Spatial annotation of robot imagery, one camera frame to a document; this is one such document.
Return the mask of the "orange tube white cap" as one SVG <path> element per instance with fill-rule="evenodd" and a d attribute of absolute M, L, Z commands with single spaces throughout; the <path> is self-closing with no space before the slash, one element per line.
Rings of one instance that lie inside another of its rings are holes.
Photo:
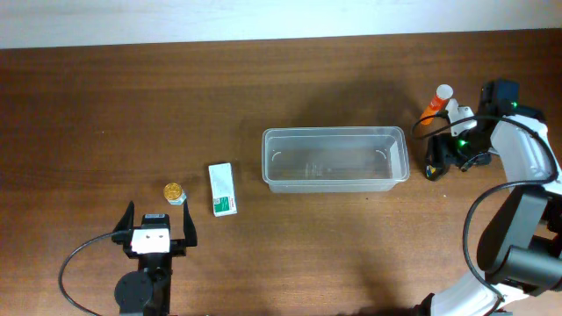
<path fill-rule="evenodd" d="M 441 84 L 436 88 L 436 93 L 429 105 L 420 116 L 421 124 L 428 126 L 432 121 L 432 115 L 437 114 L 449 102 L 453 96 L 453 89 L 448 84 Z"/>

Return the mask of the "dark bottle white cap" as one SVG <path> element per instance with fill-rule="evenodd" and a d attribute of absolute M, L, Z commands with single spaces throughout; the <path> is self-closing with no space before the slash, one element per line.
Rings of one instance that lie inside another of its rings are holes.
<path fill-rule="evenodd" d="M 428 180 L 435 182 L 443 176 L 443 168 L 427 164 L 425 167 L 425 174 Z"/>

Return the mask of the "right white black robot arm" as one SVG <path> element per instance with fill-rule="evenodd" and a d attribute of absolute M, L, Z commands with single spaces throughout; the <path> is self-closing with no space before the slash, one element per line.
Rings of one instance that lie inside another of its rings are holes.
<path fill-rule="evenodd" d="M 425 176 L 450 166 L 466 171 L 497 155 L 507 181 L 470 206 L 462 249 L 468 271 L 449 289 L 429 294 L 413 315 L 503 315 L 505 305 L 561 290 L 561 167 L 544 114 L 519 101 L 516 82 L 497 79 L 480 90 L 478 110 L 461 106 L 442 84 L 419 124 L 445 119 L 425 134 Z"/>

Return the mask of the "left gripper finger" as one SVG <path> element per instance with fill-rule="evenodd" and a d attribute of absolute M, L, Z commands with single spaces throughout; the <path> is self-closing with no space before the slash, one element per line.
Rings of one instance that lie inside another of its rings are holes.
<path fill-rule="evenodd" d="M 197 230 L 192 220 L 188 201 L 185 200 L 183 203 L 183 214 L 184 214 L 184 238 L 182 241 L 183 248 L 194 248 L 198 245 Z"/>
<path fill-rule="evenodd" d="M 113 232 L 127 232 L 133 229 L 133 220 L 134 220 L 134 203 L 130 201 L 126 208 L 125 213 L 114 227 Z"/>

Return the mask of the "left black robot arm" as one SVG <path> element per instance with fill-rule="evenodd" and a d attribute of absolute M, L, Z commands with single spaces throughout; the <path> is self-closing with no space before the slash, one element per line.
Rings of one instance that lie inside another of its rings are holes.
<path fill-rule="evenodd" d="M 182 239 L 171 237 L 167 214 L 146 214 L 135 226 L 134 203 L 130 203 L 113 229 L 112 242 L 123 247 L 130 259 L 138 261 L 136 270 L 118 280 L 114 297 L 121 315 L 170 314 L 172 260 L 186 256 L 188 248 L 198 245 L 197 230 L 187 202 L 183 202 Z"/>

